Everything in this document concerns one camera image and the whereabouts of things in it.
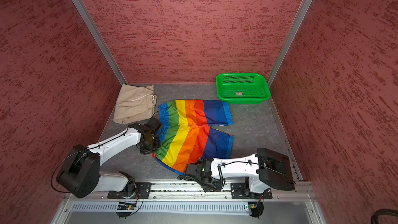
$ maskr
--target folded beige pants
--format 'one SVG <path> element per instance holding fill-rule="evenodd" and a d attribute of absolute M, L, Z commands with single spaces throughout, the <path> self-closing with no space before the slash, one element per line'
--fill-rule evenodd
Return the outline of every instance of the folded beige pants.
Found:
<path fill-rule="evenodd" d="M 122 85 L 115 106 L 113 121 L 119 124 L 149 119 L 156 105 L 155 87 Z"/>

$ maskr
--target aluminum frame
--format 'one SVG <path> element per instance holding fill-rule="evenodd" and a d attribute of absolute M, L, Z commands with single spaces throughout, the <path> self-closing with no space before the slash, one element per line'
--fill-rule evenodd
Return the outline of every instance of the aluminum frame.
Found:
<path fill-rule="evenodd" d="M 299 166 L 297 165 L 297 161 L 296 161 L 295 155 L 293 154 L 292 148 L 290 147 L 289 140 L 287 139 L 285 129 L 283 128 L 283 124 L 282 124 L 281 118 L 279 117 L 278 111 L 276 110 L 276 106 L 275 106 L 275 103 L 274 103 L 272 97 L 270 97 L 268 101 L 269 101 L 269 105 L 271 106 L 271 111 L 272 111 L 272 114 L 274 115 L 276 126 L 278 128 L 279 134 L 281 134 L 283 143 L 285 144 L 286 151 L 287 151 L 288 156 L 290 158 L 290 162 L 293 164 L 294 172 L 297 174 L 298 180 L 299 181 L 303 181 L 303 177 L 301 175 Z"/>
<path fill-rule="evenodd" d="M 226 180 L 225 186 L 221 192 L 207 192 L 204 193 L 202 188 L 197 183 L 179 181 L 176 179 L 137 179 L 136 183 L 140 182 L 151 182 L 152 187 L 150 190 L 149 198 L 145 199 L 143 203 L 152 204 L 154 202 L 175 202 L 184 204 L 184 202 L 196 202 L 196 203 L 228 203 L 228 202 L 242 202 L 243 205 L 247 204 L 245 199 L 232 199 L 231 197 L 231 183 L 244 182 L 243 180 Z M 317 198 L 312 189 L 311 182 L 296 181 L 296 189 L 294 191 L 280 191 L 271 189 L 273 199 L 266 199 L 265 202 L 305 202 L 308 209 L 308 214 L 312 221 L 312 224 L 325 224 L 320 222 L 321 218 L 318 215 L 320 211 L 316 208 Z M 64 201 L 58 210 L 58 216 L 56 216 L 52 224 L 64 224 L 67 220 L 67 216 L 72 210 L 72 206 L 78 202 L 87 204 L 92 202 L 98 204 L 101 202 L 117 204 L 119 201 L 115 199 L 107 198 L 108 192 L 93 192 L 84 198 L 77 198 L 72 194 L 65 194 Z"/>
<path fill-rule="evenodd" d="M 296 33 L 300 28 L 301 22 L 304 19 L 305 15 L 308 11 L 308 8 L 311 5 L 311 2 L 312 2 L 312 0 L 302 0 L 301 1 L 300 7 L 298 8 L 295 19 L 293 20 L 293 23 L 289 29 L 289 32 L 287 33 L 285 42 L 282 45 L 281 52 L 279 53 L 278 57 L 276 58 L 274 66 L 272 67 L 272 70 L 268 75 L 268 78 L 267 78 L 268 87 L 271 87 L 271 84 L 275 79 L 276 73 L 278 72 L 279 68 L 281 67 L 283 59 L 285 58 L 287 51 L 289 50 L 290 45 L 292 44 L 293 39 L 295 38 Z"/>
<path fill-rule="evenodd" d="M 87 28 L 91 32 L 94 40 L 97 42 L 98 47 L 101 49 L 103 55 L 105 56 L 106 60 L 111 66 L 112 71 L 114 72 L 115 76 L 119 80 L 120 84 L 127 84 L 126 79 L 124 78 L 120 68 L 118 67 L 115 59 L 112 56 L 111 51 L 109 50 L 108 46 L 105 43 L 105 40 L 102 38 L 100 31 L 98 30 L 94 20 L 92 19 L 90 13 L 88 12 L 86 6 L 83 3 L 83 0 L 72 0 L 73 4 L 75 5 L 77 11 L 82 16 L 84 22 L 87 25 Z"/>

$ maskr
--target black wire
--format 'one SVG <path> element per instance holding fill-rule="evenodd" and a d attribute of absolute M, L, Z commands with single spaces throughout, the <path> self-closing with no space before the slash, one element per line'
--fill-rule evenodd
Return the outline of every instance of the black wire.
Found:
<path fill-rule="evenodd" d="M 371 224 L 379 224 L 379 216 L 381 215 L 391 215 L 394 217 L 398 217 L 398 211 L 393 209 L 379 209 L 376 211 L 371 217 Z"/>
<path fill-rule="evenodd" d="M 224 185 L 225 185 L 225 178 L 223 178 L 222 180 L 224 181 L 223 184 L 222 184 L 222 188 L 223 188 Z"/>
<path fill-rule="evenodd" d="M 159 137 L 164 132 L 164 125 L 162 124 L 160 127 L 163 127 L 162 131 L 159 134 L 156 134 L 154 137 Z"/>
<path fill-rule="evenodd" d="M 263 201 L 261 202 L 261 204 L 260 204 L 260 214 L 259 214 L 259 216 L 257 217 L 258 219 L 260 219 L 260 216 L 262 215 L 262 213 L 264 212 L 264 199 L 263 199 Z"/>
<path fill-rule="evenodd" d="M 103 144 L 99 144 L 99 145 L 97 145 L 96 147 L 92 147 L 92 148 L 89 148 L 89 149 L 81 150 L 81 151 L 78 151 L 78 152 L 75 152 L 75 153 L 72 153 L 72 154 L 68 155 L 64 160 L 62 160 L 62 161 L 58 164 L 58 166 L 57 166 L 57 167 L 55 168 L 55 170 L 53 171 L 53 173 L 52 173 L 52 175 L 51 175 L 51 177 L 50 177 L 50 185 L 51 185 L 51 188 L 52 188 L 53 190 L 57 191 L 57 192 L 60 192 L 60 193 L 70 193 L 70 191 L 61 191 L 61 190 L 57 190 L 57 189 L 54 187 L 53 183 L 52 183 L 52 179 L 54 178 L 54 174 L 55 174 L 55 172 L 57 171 L 57 169 L 61 166 L 61 164 L 62 164 L 63 162 L 65 162 L 65 160 L 67 160 L 69 157 L 73 156 L 74 154 L 77 154 L 77 153 L 79 153 L 79 152 L 85 152 L 85 151 L 92 150 L 92 149 L 95 149 L 95 148 L 99 148 L 99 147 L 103 146 L 104 144 L 106 144 L 106 143 L 108 143 L 108 142 L 111 142 L 112 140 L 115 140 L 116 138 L 119 138 L 119 137 L 122 137 L 122 136 L 126 135 L 126 132 L 127 132 L 128 129 L 129 129 L 129 128 L 127 127 L 126 131 L 123 132 L 123 134 L 121 134 L 121 135 L 119 135 L 119 136 L 117 136 L 117 137 L 115 137 L 115 138 L 112 138 L 111 140 L 109 140 L 109 141 L 107 141 L 107 142 L 105 142 L 105 143 L 103 143 Z"/>
<path fill-rule="evenodd" d="M 132 214 L 129 214 L 127 217 L 129 217 L 129 216 L 132 216 L 133 214 L 135 214 L 135 213 L 137 213 L 138 212 L 138 210 L 140 210 L 141 209 L 141 207 L 142 207 L 142 205 L 144 204 L 144 197 L 142 196 L 142 194 L 140 193 L 140 192 L 138 192 L 138 194 L 142 197 L 142 202 L 141 202 L 141 205 L 140 205 L 140 207 L 134 212 L 134 213 L 132 213 Z"/>
<path fill-rule="evenodd" d="M 131 202 L 119 202 L 117 204 L 118 207 L 124 207 L 124 208 L 128 208 L 131 205 Z"/>
<path fill-rule="evenodd" d="M 152 118 L 153 118 L 153 117 L 155 117 L 156 115 L 158 115 L 158 114 L 159 114 L 159 112 L 160 112 L 160 110 L 159 110 L 159 111 L 157 111 L 156 113 L 154 113 L 154 114 L 152 115 Z"/>
<path fill-rule="evenodd" d="M 268 167 L 266 167 L 266 166 L 264 166 L 264 165 L 262 165 L 262 164 L 259 164 L 259 163 L 253 163 L 253 162 L 243 162 L 243 161 L 235 161 L 235 162 L 230 162 L 230 163 L 227 163 L 227 164 L 222 164 L 222 166 L 226 166 L 226 165 L 228 165 L 228 164 L 232 164 L 232 163 L 248 163 L 248 164 L 257 164 L 258 166 L 263 166 L 263 167 L 264 167 L 264 168 L 266 168 L 266 169 L 269 169 L 269 170 L 271 170 L 271 171 L 273 171 L 273 172 L 279 173 L 279 174 L 281 174 L 281 175 L 284 175 L 285 177 L 289 178 L 287 175 L 285 175 L 285 174 L 283 174 L 283 173 L 281 173 L 281 172 L 277 172 L 276 170 L 273 170 L 273 169 L 271 169 L 271 168 L 268 168 Z"/>
<path fill-rule="evenodd" d="M 263 196 L 260 196 L 260 199 L 258 199 L 258 201 L 256 202 L 256 204 L 254 205 L 255 207 L 257 207 L 257 204 L 259 204 L 259 202 L 261 201 L 261 199 L 263 199 Z"/>
<path fill-rule="evenodd" d="M 223 177 L 222 177 L 221 166 L 218 165 L 217 168 L 218 168 L 218 174 L 220 176 L 220 182 L 218 183 L 218 185 L 221 186 L 221 187 L 218 187 L 218 188 L 205 185 L 201 181 L 199 181 L 196 177 L 193 177 L 193 176 L 190 176 L 190 175 L 186 175 L 186 174 L 179 175 L 177 177 L 177 180 L 194 181 L 194 182 L 197 182 L 202 188 L 207 188 L 207 189 L 209 189 L 211 191 L 220 192 L 222 190 L 222 188 L 224 187 L 224 183 L 223 183 L 224 180 L 223 180 Z"/>

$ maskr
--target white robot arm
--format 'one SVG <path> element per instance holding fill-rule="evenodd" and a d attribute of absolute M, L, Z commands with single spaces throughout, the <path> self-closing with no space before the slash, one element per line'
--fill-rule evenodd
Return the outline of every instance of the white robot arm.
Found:
<path fill-rule="evenodd" d="M 157 133 L 161 126 L 159 120 L 151 118 L 144 125 L 134 123 L 123 132 L 96 144 L 73 147 L 58 173 L 57 182 L 78 198 L 93 191 L 122 191 L 126 198 L 130 197 L 134 193 L 134 179 L 125 173 L 100 172 L 100 166 L 136 144 L 142 154 L 155 152 L 160 147 Z M 270 187 L 294 189 L 288 157 L 265 148 L 259 148 L 257 154 L 247 157 L 210 158 L 189 164 L 185 174 L 177 178 L 198 182 L 207 192 L 220 191 L 222 181 L 227 177 L 248 177 L 247 190 L 254 194 L 262 194 Z"/>

